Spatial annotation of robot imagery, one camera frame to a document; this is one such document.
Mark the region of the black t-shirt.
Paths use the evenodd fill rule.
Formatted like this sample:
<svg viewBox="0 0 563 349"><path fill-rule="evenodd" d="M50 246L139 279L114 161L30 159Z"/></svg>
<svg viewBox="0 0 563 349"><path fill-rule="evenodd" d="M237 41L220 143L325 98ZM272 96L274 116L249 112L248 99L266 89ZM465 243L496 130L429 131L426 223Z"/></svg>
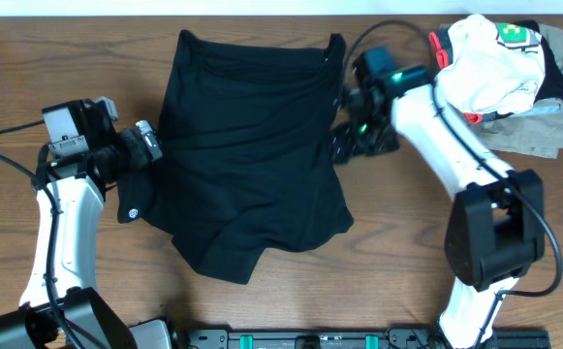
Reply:
<svg viewBox="0 0 563 349"><path fill-rule="evenodd" d="M160 159L118 183L117 219L168 233L193 271L247 283L269 249L315 249L353 225L329 155L342 36L263 48L178 36Z"/></svg>

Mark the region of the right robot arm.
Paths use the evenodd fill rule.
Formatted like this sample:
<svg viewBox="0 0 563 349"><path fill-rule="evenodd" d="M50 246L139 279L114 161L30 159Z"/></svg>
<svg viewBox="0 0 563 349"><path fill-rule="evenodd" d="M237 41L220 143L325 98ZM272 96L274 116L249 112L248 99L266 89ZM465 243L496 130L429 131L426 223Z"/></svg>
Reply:
<svg viewBox="0 0 563 349"><path fill-rule="evenodd" d="M459 119L423 65L398 69L385 48L352 64L358 87L345 89L348 122L330 136L334 163L398 150L405 138L452 200L444 250L455 279L427 344L431 348L533 348L540 335L493 328L507 296L545 252L543 183L498 158Z"/></svg>

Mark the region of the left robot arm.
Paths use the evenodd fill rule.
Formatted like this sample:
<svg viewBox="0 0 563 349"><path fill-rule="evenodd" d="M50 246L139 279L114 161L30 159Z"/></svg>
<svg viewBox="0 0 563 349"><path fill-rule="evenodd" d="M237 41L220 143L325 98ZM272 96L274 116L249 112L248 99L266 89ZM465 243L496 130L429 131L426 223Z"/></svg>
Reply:
<svg viewBox="0 0 563 349"><path fill-rule="evenodd" d="M162 156L145 120L122 132L107 97L43 109L50 141L32 177L41 221L32 274L16 311L0 316L0 348L169 348L167 325L125 325L101 298L96 245L109 184Z"/></svg>

